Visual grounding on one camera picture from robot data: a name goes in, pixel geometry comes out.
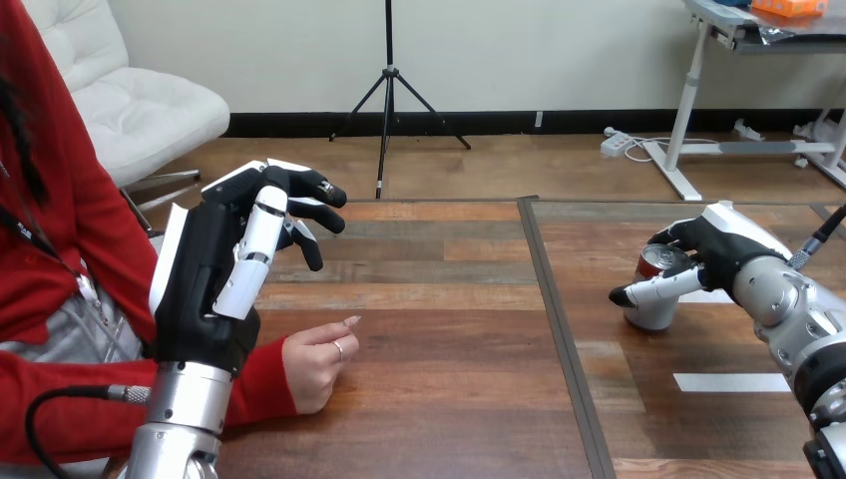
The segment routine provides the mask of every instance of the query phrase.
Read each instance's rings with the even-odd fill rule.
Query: white cable
[[[630,147],[626,148],[624,153],[626,154],[626,158],[628,158],[629,160],[632,160],[633,162],[638,162],[638,163],[649,163],[649,162],[652,161],[652,158],[635,158],[635,157],[632,156],[632,154],[629,153],[629,150],[631,150],[632,148],[642,148],[642,145],[646,142],[655,142],[659,145],[668,147],[669,146],[669,140],[670,140],[669,137],[657,137],[657,138],[632,137],[632,139],[634,140],[634,143],[632,143],[632,145]],[[685,138],[684,142],[685,143],[719,143],[716,140],[708,140],[708,139],[705,139],[705,138]]]

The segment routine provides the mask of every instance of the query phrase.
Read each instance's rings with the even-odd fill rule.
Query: red sweater
[[[33,161],[50,192],[39,208],[28,194],[11,130],[0,115],[0,162],[62,258],[91,275],[121,305],[134,331],[153,339],[148,294],[156,253],[111,178],[100,166],[85,125],[41,36],[20,0],[0,0],[0,75],[19,90],[33,140]],[[0,204],[24,220],[6,179]],[[73,276],[38,249],[0,227],[0,341],[47,339],[46,320],[77,293]],[[282,366],[284,339],[257,349],[235,382],[229,426],[296,413]],[[106,365],[30,363],[0,352],[0,462],[35,463],[24,414],[40,393],[72,384],[150,385],[151,361]],[[61,462],[128,452],[145,409],[95,399],[54,399],[37,428]]]

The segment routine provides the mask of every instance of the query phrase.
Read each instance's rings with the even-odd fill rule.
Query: plastic bag
[[[757,18],[764,45],[800,40],[797,37],[846,36],[846,0],[829,0],[828,11],[822,16],[788,18],[754,8],[749,13]]]

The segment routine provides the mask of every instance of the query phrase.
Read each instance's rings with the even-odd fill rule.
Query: soda can
[[[666,244],[650,244],[640,252],[633,282],[652,279],[671,267],[687,264],[690,264],[690,257],[681,249]],[[638,304],[626,308],[626,320],[639,329],[661,332],[672,323],[677,307],[677,297]]]

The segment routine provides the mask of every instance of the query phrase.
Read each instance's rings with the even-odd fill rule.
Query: silver robotic arm
[[[839,212],[846,215],[846,210]],[[846,478],[846,301],[800,272],[833,232],[833,218],[791,256],[766,230],[727,204],[676,222],[651,243],[695,250],[684,270],[615,288],[634,307],[698,289],[724,289],[752,318],[813,429],[804,452],[820,478]]]
[[[148,409],[121,477],[216,478],[217,436],[232,382],[255,346],[253,304],[274,254],[296,243],[311,269],[322,268],[314,235],[290,215],[344,229],[327,206],[343,207],[343,190],[286,162],[244,165],[206,187],[203,199],[190,211],[173,208],[154,275],[155,383],[112,388],[114,399]]]

